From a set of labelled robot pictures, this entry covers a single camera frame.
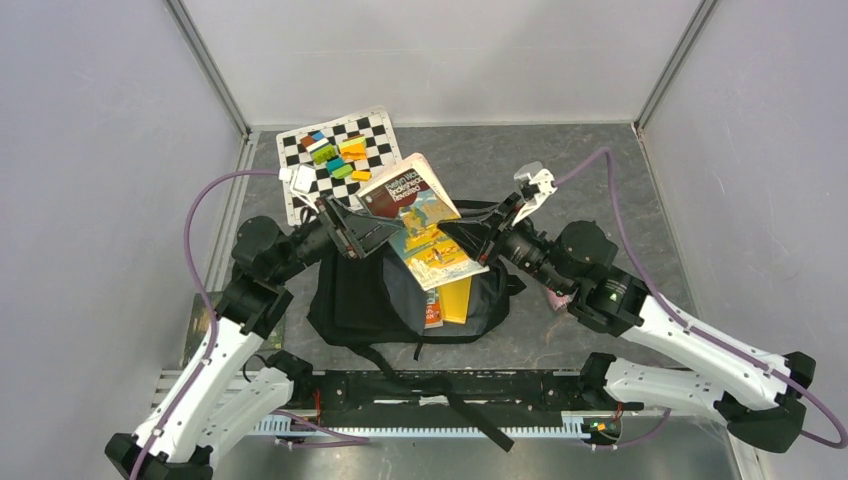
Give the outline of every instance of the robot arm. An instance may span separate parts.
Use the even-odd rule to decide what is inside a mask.
[[[773,452],[791,445],[801,431],[805,408],[799,394],[770,373],[781,372],[806,388],[812,382],[814,360],[800,352],[780,356],[751,347],[679,309],[687,326],[671,321],[644,282],[612,265],[618,249],[594,223],[572,222],[553,241],[535,231],[527,217],[556,191],[550,172],[531,164],[515,178],[521,182],[521,195],[442,222],[439,228],[481,264],[502,256],[557,294],[573,295],[569,312],[595,332],[648,346],[694,370],[647,367],[592,354],[580,376],[584,396],[595,397],[599,405],[658,404],[702,415],[727,424],[743,441]],[[216,409],[238,368],[285,313],[292,300],[285,288],[289,279],[336,251],[363,258],[403,228],[400,220],[358,214],[329,197],[319,198],[314,207],[317,220],[292,235],[283,234],[267,217],[241,226],[232,252],[236,262],[232,280],[217,306],[220,333],[213,354],[204,360],[204,351],[199,350],[156,411],[133,434],[116,434],[110,440],[107,457],[123,476],[129,475],[142,446],[154,436],[149,453],[141,459],[138,478],[211,478],[212,466],[246,432],[298,396],[296,383],[308,375],[301,375],[296,362],[282,362],[261,370],[257,379]],[[762,371],[692,335],[694,328],[751,352],[770,369]],[[208,345],[210,337],[204,342]],[[201,361],[204,368],[195,369]],[[157,429],[172,406],[168,422]]]
[[[284,234],[268,217],[250,219],[239,228],[232,279],[217,305],[219,332],[213,353],[204,360],[210,330],[156,410],[133,434],[112,437],[106,455],[122,475],[129,476],[152,435],[156,438],[138,478],[211,478],[212,467],[245,433],[292,398],[298,366],[273,365],[216,409],[233,376],[291,303],[293,297],[285,288],[289,279],[336,251],[350,258],[365,257],[403,228],[400,220],[357,214],[333,198],[319,198],[315,206],[317,220],[292,235]],[[205,365],[198,370],[200,362]],[[172,406],[165,427],[157,429]]]
[[[642,382],[639,385],[623,378],[633,375],[621,367],[626,361],[610,362],[602,376],[607,398],[686,407],[708,418],[721,418],[731,433],[754,446],[785,451],[800,434],[806,409],[800,395],[771,373],[780,372],[806,388],[812,382],[815,361],[800,352],[781,356],[752,347],[669,303],[687,326],[678,324],[642,280],[612,265],[618,247],[593,222],[572,222],[556,239],[546,239],[545,232],[537,232],[523,213],[539,207],[546,198],[542,192],[552,193],[553,185],[548,185],[552,176],[536,171],[541,165],[528,167],[519,171],[521,178],[516,175],[521,195],[512,194],[495,207],[443,221],[439,228],[481,264],[503,257],[557,295],[572,295],[569,313],[593,331],[652,348],[694,370],[661,375],[664,369],[636,365],[639,372],[652,372],[637,375],[642,377],[636,380]],[[695,329],[750,353],[769,370],[692,334]],[[709,391],[694,387],[703,384],[692,381],[701,376],[710,379]],[[712,404],[705,408],[710,399]]]

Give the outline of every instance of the yellow block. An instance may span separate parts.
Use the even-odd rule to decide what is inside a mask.
[[[371,180],[371,172],[363,172],[361,170],[355,170],[350,178],[353,179],[354,182],[367,182]]]
[[[351,161],[351,160],[353,160],[353,161],[365,160],[366,158],[368,158],[368,156],[365,155],[365,152],[359,153],[359,152],[350,152],[350,151],[342,150],[340,154],[346,162]]]
[[[442,320],[462,323],[468,319],[468,301],[471,299],[471,277],[446,283],[439,287]]]

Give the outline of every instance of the book cover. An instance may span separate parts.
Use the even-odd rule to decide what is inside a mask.
[[[439,289],[427,290],[427,315],[424,328],[436,328],[444,325],[442,321],[442,305],[439,302]]]
[[[439,287],[442,320],[465,324],[468,319],[468,302],[471,299],[471,277]]]
[[[372,179],[359,198],[372,215],[403,220],[406,228],[389,243],[423,290],[487,270],[438,229],[459,211],[423,155],[410,155]]]

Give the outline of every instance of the green block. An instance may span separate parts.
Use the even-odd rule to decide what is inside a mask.
[[[351,173],[353,173],[353,166],[352,165],[345,165],[344,167],[337,168],[337,169],[333,170],[333,176],[335,178],[344,178],[344,177],[350,175]]]
[[[336,147],[332,144],[323,146],[312,152],[312,160],[317,164],[322,164],[327,160],[336,156]]]

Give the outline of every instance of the backpack strap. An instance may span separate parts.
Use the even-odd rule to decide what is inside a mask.
[[[383,372],[386,379],[397,385],[409,388],[410,390],[421,390],[422,392],[432,393],[434,395],[444,395],[448,399],[448,405],[458,413],[462,418],[466,419],[472,426],[477,427],[490,440],[495,442],[505,452],[508,452],[515,442],[505,433],[500,431],[488,418],[483,416],[476,408],[467,404],[462,396],[453,392],[453,385],[442,375],[434,375],[430,378],[422,380],[408,381],[400,378],[397,372],[394,371],[389,362],[386,361],[380,352],[374,350],[369,345],[357,345],[348,347],[350,351],[359,355],[362,358],[370,360],[377,365],[377,368]]]

